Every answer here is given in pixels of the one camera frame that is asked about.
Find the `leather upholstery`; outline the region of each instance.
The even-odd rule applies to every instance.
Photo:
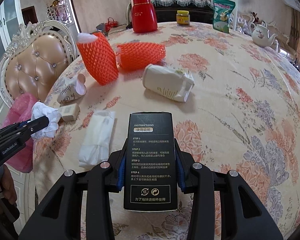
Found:
[[[43,102],[68,65],[65,45],[58,33],[43,33],[24,51],[12,55],[4,75],[5,86],[13,100],[29,92]]]

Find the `yellow jar label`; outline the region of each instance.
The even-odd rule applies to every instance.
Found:
[[[189,16],[178,15],[177,16],[177,23],[179,23],[179,24],[189,24],[190,23]]]

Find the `black box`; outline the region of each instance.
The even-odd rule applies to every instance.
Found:
[[[172,114],[130,114],[123,207],[169,211],[178,206]]]

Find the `teapot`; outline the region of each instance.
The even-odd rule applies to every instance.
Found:
[[[269,37],[269,30],[264,22],[262,24],[257,24],[257,26],[254,23],[250,23],[249,27],[251,27],[251,25],[254,26],[254,31],[251,35],[253,43],[263,48],[271,46],[277,34],[273,34]]]

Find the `brown door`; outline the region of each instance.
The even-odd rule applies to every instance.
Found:
[[[34,6],[24,8],[21,11],[25,25],[27,25],[29,22],[38,23],[37,14],[35,13]]]

